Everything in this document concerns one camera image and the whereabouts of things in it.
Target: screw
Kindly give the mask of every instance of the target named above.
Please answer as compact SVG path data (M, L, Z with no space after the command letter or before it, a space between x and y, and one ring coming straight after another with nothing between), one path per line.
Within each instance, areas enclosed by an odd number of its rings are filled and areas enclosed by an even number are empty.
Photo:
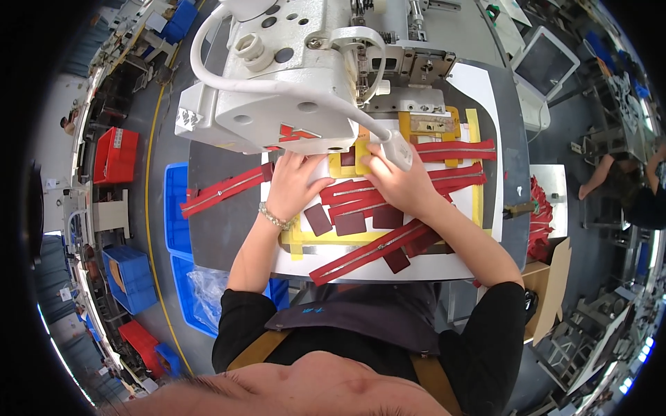
M310 39L307 43L308 49L319 49L322 46L322 41L317 38Z

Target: black shirt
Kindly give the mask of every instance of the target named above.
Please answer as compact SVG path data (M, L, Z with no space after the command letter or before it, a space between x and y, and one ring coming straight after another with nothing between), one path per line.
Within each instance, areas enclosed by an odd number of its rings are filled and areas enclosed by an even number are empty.
M627 213L627 221L632 225L646 230L663 230L666 228L666 183L657 185L657 193L650 188L638 191L636 199Z
M263 295L224 292L220 332L212 349L217 373L266 331L264 324L275 312L275 305ZM510 282L486 292L462 334L440 333L440 363L465 414L502 412L518 377L524 332L525 291ZM266 362L291 365L311 351L328 351L365 363L379 374L418 382L406 350L333 327L295 329Z

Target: red plastic crate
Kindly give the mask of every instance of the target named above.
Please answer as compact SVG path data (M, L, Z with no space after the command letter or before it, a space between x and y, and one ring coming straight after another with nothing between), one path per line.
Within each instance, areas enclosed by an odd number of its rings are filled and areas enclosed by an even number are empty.
M160 366L155 353L155 346L159 344L151 334L146 331L137 321L130 321L118 328L123 341L129 342L139 353L146 367L153 372L158 379L165 373Z
M123 128L111 127L97 141L94 184L120 184L132 182L134 161L137 157L139 134Z

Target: bracelet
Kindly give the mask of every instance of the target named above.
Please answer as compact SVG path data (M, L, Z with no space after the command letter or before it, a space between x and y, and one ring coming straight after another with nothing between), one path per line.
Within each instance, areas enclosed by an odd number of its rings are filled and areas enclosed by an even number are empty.
M264 216L268 221L271 221L273 224L277 225L278 227L281 227L284 231L289 231L289 228L291 228L291 225L294 223L294 218L292 218L289 221L282 221L275 218L275 216L266 209L265 202L259 202L259 212L264 214Z

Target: dark apron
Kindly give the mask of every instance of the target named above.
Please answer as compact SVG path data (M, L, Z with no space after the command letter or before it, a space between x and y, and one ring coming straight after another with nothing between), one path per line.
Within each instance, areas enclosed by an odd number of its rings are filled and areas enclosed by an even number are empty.
M362 285L342 293L316 288L315 302L278 311L265 328L334 327L380 339L411 353L439 355L434 310L440 285Z

